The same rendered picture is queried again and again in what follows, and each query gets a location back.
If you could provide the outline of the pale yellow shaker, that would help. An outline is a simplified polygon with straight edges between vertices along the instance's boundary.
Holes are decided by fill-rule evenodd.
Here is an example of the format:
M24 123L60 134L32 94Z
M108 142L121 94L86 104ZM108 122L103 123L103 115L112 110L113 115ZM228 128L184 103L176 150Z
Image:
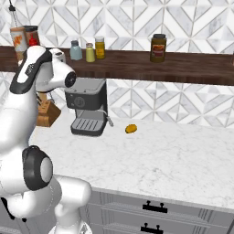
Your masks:
M91 43L86 44L86 61L87 62L94 62L95 61L95 54L93 45Z

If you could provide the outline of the light blue shaker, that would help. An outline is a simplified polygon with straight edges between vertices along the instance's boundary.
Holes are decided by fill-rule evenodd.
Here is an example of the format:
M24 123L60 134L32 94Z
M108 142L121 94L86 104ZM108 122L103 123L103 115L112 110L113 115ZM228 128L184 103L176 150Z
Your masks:
M71 41L71 47L69 50L70 58L72 60L81 60L82 59L82 51L81 47L79 46L78 40Z

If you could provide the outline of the grey coffee machine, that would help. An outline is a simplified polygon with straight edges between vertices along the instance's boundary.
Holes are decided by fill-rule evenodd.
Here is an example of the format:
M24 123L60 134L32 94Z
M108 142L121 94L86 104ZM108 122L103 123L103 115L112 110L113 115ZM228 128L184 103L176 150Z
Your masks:
M67 106L75 111L70 129L73 134L101 136L108 122L106 79L78 78L71 88L65 89Z

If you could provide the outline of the wooden knife block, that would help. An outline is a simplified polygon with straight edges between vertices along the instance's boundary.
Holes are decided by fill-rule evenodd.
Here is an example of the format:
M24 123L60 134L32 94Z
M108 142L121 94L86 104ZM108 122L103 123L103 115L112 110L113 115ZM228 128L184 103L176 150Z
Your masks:
M61 110L54 101L47 98L47 94L40 92L38 94L38 115L37 126L50 127L60 116Z

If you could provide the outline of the yellow spice jar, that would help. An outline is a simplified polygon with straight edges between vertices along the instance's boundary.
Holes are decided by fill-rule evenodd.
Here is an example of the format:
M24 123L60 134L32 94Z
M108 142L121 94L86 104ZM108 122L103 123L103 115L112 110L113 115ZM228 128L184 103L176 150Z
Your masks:
M95 52L96 52L97 59L105 58L104 37L95 37Z

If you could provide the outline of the brown jar with label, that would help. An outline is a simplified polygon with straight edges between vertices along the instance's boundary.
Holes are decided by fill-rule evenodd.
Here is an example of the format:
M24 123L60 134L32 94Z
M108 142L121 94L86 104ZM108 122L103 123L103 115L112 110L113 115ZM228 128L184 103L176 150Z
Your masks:
M165 61L166 36L154 34L151 40L150 61L159 63Z

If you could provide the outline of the grey drawer front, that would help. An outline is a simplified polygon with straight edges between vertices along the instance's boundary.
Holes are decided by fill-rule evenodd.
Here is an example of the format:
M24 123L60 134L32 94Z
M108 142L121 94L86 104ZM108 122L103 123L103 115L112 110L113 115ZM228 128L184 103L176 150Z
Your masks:
M151 234L142 232L140 230L141 226L142 225L135 227L118 223L111 223L108 225L90 225L93 234ZM182 223L176 223L175 225L169 225L166 227L160 226L160 229L164 231L164 234L234 234L234 228L201 227Z
M234 214L215 211L214 209L205 209L202 207L190 207L187 205L173 204L172 202L161 201L159 198L139 198L133 196L116 195L106 192L93 191L90 202L97 205L106 204L124 204L132 207L137 207L140 210L143 209L143 205L147 204L147 200L150 201L150 206L160 207L163 203L167 209L168 214L175 214L184 216L186 218L193 218L197 221L206 221L211 225L218 225L221 227L229 227L234 220Z

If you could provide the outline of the dark brown canister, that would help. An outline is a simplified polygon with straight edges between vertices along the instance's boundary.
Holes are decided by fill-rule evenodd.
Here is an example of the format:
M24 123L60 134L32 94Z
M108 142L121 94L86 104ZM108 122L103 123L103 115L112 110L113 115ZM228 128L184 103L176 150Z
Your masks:
M29 46L39 46L37 26L25 26L27 42Z

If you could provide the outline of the dark wooden wall shelf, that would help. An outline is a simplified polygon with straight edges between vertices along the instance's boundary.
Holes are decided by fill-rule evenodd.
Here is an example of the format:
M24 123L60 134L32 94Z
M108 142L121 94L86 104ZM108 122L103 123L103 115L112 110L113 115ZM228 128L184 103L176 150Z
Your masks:
M66 59L77 77L234 86L230 55L167 52L165 61L153 63L148 51L108 50L94 62Z

